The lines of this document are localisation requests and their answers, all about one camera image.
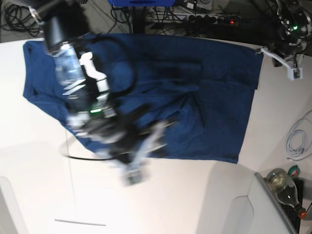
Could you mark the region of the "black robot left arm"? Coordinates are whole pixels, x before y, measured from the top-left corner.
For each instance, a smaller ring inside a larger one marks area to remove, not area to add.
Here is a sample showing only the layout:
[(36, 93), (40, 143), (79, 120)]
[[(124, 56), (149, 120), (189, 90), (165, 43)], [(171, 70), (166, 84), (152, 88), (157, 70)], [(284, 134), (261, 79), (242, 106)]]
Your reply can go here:
[(312, 15), (300, 0), (267, 0), (267, 11), (261, 10), (270, 22), (272, 38), (256, 53), (272, 58), (275, 67), (284, 66), (290, 80), (303, 78), (301, 62), (312, 45)]

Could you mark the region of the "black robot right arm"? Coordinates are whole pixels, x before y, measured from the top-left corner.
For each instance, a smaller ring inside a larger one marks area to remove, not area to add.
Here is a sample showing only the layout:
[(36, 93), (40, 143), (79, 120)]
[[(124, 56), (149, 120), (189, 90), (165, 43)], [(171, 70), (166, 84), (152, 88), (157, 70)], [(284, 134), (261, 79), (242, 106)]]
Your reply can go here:
[[(164, 147), (160, 139), (172, 122), (161, 120), (140, 129), (135, 121), (149, 111), (149, 105), (127, 114), (118, 110), (118, 98), (130, 93), (137, 82), (137, 68), (126, 45), (110, 36), (84, 39), (90, 27), (76, 0), (16, 0), (14, 4), (27, 8), (43, 32), (63, 95), (70, 101), (69, 127), (78, 137), (110, 145), (98, 151), (98, 160), (116, 163), (126, 184), (140, 183), (145, 158)], [(111, 91), (108, 76), (94, 64), (93, 52), (84, 48), (99, 41), (112, 42), (125, 53), (132, 68), (132, 83), (125, 90)]]

